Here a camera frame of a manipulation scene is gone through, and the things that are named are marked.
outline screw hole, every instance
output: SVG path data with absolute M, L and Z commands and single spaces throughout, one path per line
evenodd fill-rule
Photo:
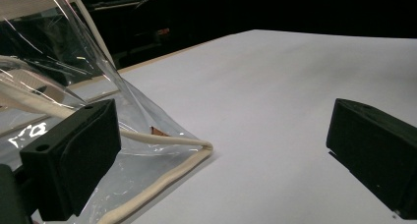
M 36 151 L 38 151 L 38 152 L 42 152 L 42 151 L 45 151 L 46 149 L 48 149 L 49 148 L 49 145 L 47 145 L 47 144 L 43 144 L 43 145 L 40 145 L 40 146 L 38 146 L 37 148 L 36 148 Z

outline dark background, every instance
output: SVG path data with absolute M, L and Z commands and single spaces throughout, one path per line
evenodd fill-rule
M 118 68 L 249 29 L 417 37 L 415 0 L 149 0 L 92 8 L 113 1 L 120 0 L 83 0 Z

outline plastic sheet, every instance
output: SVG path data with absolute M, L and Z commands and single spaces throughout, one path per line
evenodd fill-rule
M 116 100 L 122 150 L 68 223 L 120 221 L 212 147 L 118 75 L 80 0 L 0 0 L 0 163 L 18 168 L 21 148 L 107 98 Z

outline white tabletop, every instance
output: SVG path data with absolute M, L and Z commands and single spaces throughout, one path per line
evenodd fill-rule
M 417 40 L 252 30 L 122 76 L 214 145 L 126 223 L 417 223 L 326 147 L 336 98 L 417 126 Z

